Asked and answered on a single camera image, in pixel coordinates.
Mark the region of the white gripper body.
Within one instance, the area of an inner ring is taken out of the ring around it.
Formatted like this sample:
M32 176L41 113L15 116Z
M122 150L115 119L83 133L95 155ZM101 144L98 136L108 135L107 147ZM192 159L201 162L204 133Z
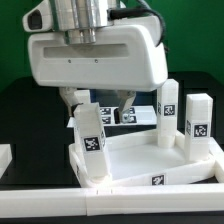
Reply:
M96 31L93 44L67 45L59 32L28 39L32 75L41 86L150 92L168 78L156 17L122 19Z

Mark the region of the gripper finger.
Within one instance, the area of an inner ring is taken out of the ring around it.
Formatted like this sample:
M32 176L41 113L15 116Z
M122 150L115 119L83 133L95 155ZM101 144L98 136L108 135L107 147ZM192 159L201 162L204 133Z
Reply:
M136 92L128 90L118 90L119 106L114 110L115 123L126 124L130 121L130 108L135 100Z
M81 104L81 91L73 87L60 87L59 94L68 109L70 117L77 105Z

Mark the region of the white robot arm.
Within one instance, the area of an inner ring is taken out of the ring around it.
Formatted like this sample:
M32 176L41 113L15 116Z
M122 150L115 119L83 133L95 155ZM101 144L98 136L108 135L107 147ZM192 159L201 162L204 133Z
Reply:
M165 22L143 0L42 0L23 16L32 75L42 86L116 90L120 122L137 91L167 80Z

